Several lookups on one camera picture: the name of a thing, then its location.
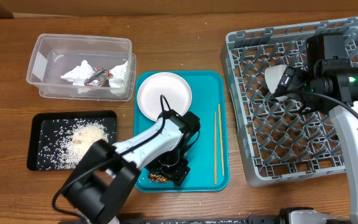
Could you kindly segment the brown food scrap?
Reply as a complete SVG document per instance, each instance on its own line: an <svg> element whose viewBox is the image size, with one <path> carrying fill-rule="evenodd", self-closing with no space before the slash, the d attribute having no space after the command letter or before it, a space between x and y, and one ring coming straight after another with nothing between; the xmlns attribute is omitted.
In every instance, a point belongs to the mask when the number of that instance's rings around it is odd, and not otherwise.
<svg viewBox="0 0 358 224"><path fill-rule="evenodd" d="M164 177L162 175L156 175L156 174L149 174L148 179L151 182L156 182L156 183L159 183L159 184L165 184L165 183L169 182L169 180L166 177Z"/></svg>

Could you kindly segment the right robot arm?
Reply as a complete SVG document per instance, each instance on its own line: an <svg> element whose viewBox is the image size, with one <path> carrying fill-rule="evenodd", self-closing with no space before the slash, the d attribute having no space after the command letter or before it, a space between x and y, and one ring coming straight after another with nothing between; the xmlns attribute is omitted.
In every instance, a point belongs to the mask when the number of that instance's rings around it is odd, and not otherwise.
<svg viewBox="0 0 358 224"><path fill-rule="evenodd" d="M328 114L338 136L351 196L349 223L358 223L358 67L326 70L321 76L277 65L265 70L268 90L278 101L298 100Z"/></svg>

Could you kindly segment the red foil wrapper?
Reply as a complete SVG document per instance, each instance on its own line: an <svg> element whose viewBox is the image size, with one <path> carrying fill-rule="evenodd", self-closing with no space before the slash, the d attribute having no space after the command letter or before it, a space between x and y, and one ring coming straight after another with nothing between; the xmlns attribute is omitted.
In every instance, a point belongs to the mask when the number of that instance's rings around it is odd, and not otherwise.
<svg viewBox="0 0 358 224"><path fill-rule="evenodd" d="M92 76L85 80L85 86L103 86L108 78L111 78L113 74L108 69L99 69L95 71Z"/></svg>

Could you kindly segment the large pink plate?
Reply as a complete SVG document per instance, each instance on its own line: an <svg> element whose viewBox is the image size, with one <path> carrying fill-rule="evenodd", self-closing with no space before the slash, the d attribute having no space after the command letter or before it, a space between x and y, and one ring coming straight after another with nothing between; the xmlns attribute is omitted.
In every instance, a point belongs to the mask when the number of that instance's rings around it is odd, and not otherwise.
<svg viewBox="0 0 358 224"><path fill-rule="evenodd" d="M182 116L190 109L193 95L188 82L176 73L158 72L147 77L137 89L137 105L146 118L157 120L162 112L161 95Z"/></svg>

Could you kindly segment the grey bowl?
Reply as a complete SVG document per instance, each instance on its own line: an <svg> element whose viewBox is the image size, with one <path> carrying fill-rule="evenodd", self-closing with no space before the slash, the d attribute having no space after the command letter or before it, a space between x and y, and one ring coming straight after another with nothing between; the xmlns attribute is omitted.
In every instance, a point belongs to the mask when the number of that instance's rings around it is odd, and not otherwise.
<svg viewBox="0 0 358 224"><path fill-rule="evenodd" d="M271 94L276 92L279 85L283 85L285 89L288 88L291 77L285 75L286 65L276 65L265 69L265 82Z"/></svg>

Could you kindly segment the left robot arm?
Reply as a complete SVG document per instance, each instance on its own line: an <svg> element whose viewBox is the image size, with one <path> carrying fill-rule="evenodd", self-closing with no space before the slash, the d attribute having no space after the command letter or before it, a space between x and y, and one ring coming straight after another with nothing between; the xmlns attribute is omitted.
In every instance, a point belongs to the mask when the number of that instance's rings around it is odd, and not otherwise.
<svg viewBox="0 0 358 224"><path fill-rule="evenodd" d="M185 154L200 134L200 119L163 111L146 131L122 142L96 141L52 199L63 195L78 223L117 223L143 168L179 187L190 172Z"/></svg>

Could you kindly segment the white napkin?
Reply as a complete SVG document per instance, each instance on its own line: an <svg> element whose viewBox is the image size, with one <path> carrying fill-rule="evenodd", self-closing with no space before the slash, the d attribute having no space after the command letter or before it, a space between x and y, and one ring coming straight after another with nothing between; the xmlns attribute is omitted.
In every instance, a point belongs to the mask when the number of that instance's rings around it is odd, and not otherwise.
<svg viewBox="0 0 358 224"><path fill-rule="evenodd" d="M87 60L83 60L81 65L76 66L73 70L66 72L64 75L61 75L60 78L70 82L73 86L80 86L80 89L78 89L79 94L90 91L91 87L110 87L112 88L111 93L117 95L125 93L129 83L130 75L130 73L127 71L128 61L125 61L121 65L116 65L113 68L104 68L110 70L113 76L108 78L103 86L85 86L85 80L92 76L92 74L99 69L102 68L92 67Z"/></svg>

